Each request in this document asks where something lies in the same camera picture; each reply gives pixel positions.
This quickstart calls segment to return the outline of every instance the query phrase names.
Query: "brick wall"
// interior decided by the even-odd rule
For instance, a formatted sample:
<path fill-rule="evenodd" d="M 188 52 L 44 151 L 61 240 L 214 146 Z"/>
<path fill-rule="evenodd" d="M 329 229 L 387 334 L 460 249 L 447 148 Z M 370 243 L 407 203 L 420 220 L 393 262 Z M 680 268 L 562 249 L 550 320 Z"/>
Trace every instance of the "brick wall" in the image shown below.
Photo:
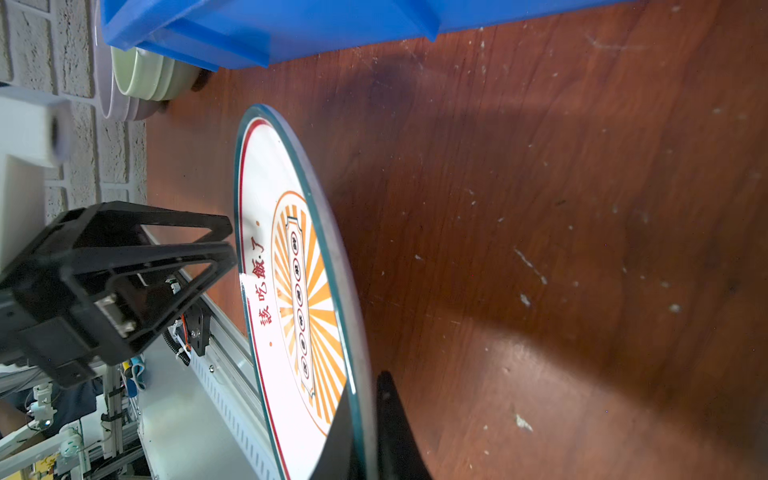
<path fill-rule="evenodd" d="M 0 81 L 72 102 L 71 160 L 45 176 L 48 220 L 97 202 L 147 203 L 144 122 L 107 121 L 94 98 L 92 1 L 0 0 Z"/>

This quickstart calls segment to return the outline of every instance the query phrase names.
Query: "blue container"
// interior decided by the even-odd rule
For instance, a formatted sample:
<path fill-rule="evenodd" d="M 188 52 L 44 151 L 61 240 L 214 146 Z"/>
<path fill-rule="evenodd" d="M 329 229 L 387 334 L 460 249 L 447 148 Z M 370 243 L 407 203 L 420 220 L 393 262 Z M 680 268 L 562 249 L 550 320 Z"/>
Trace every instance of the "blue container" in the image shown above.
<path fill-rule="evenodd" d="M 516 22 L 619 0 L 101 0 L 104 40 L 208 70 Z"/>

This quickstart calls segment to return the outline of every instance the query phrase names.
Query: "wood grain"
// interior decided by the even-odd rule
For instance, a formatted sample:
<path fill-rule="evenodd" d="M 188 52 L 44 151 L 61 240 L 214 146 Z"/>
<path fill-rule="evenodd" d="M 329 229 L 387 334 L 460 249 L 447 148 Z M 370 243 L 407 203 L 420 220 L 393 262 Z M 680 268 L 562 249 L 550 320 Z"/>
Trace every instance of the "wood grain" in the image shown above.
<path fill-rule="evenodd" d="M 220 71 L 147 122 L 149 201 L 231 216 L 272 105 L 436 478 L 764 478 L 766 74 L 757 0 Z M 213 295 L 243 328 L 237 277 Z"/>

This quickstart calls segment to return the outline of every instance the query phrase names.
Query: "orange wire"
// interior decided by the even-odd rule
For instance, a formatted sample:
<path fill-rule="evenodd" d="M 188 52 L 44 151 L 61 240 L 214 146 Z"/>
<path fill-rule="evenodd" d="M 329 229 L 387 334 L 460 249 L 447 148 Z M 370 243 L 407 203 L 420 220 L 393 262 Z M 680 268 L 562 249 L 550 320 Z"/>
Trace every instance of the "orange wire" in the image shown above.
<path fill-rule="evenodd" d="M 189 333 L 187 333 L 187 319 L 184 318 L 184 314 L 181 314 L 181 325 L 184 326 L 184 343 L 187 344 L 187 351 L 189 352 L 192 350 L 192 347 L 190 346 L 190 336 Z"/>

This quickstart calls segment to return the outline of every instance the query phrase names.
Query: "light purple bowl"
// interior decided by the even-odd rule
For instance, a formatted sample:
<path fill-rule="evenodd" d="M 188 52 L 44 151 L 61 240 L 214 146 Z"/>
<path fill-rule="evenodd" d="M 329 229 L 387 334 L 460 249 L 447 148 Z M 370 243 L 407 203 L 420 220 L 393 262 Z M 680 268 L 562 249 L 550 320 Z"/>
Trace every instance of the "light purple bowl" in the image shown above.
<path fill-rule="evenodd" d="M 94 63 L 96 98 L 101 114 L 108 120 L 144 120 L 160 108 L 159 101 L 141 100 L 120 93 L 112 74 L 112 53 L 101 36 L 100 0 L 94 1 Z"/>

